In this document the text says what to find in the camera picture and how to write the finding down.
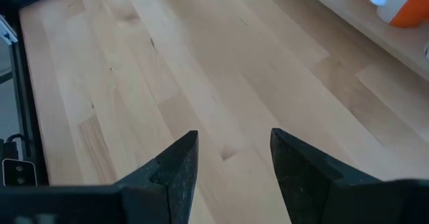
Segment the wood grain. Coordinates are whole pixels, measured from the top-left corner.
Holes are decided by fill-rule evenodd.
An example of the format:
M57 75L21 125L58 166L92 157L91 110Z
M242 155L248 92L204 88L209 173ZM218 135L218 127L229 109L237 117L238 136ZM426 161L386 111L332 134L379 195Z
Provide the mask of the wood grain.
M52 184L114 182L195 129L191 223L289 223L273 127L429 176L427 82L317 0L43 0L21 20Z

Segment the orange mug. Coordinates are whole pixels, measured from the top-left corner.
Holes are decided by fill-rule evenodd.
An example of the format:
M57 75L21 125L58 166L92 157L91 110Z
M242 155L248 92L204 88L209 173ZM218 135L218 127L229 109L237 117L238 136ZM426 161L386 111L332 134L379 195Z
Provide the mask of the orange mug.
M396 27L416 27L429 18L429 0L370 0L378 16Z

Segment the wooden table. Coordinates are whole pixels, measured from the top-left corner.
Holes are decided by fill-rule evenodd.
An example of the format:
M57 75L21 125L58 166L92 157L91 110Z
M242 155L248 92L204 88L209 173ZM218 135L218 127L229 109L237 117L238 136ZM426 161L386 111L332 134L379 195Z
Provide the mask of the wooden table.
M428 83L317 0L43 0L21 21L52 184L114 182L196 129L191 222L288 223L272 127L429 176Z

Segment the wooden shelf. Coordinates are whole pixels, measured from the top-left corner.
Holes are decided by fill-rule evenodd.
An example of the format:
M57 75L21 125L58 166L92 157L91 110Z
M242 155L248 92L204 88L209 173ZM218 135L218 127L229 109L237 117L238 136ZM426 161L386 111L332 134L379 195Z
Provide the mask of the wooden shelf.
M381 21L376 6L368 0L319 0L360 32L429 80L429 61L424 46L429 40L429 24L400 29Z

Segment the wooden surface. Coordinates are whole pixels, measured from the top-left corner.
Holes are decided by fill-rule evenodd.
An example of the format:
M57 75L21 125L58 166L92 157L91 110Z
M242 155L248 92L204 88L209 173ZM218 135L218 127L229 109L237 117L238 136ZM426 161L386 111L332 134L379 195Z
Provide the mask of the wooden surface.
M429 80L429 61L424 56L424 47L429 42L429 23L417 28L400 29L382 21L377 15L377 7L368 0L319 1Z
M199 131L192 223L289 223L273 127L429 176L428 83L317 0L43 0L21 21L52 184L112 183Z

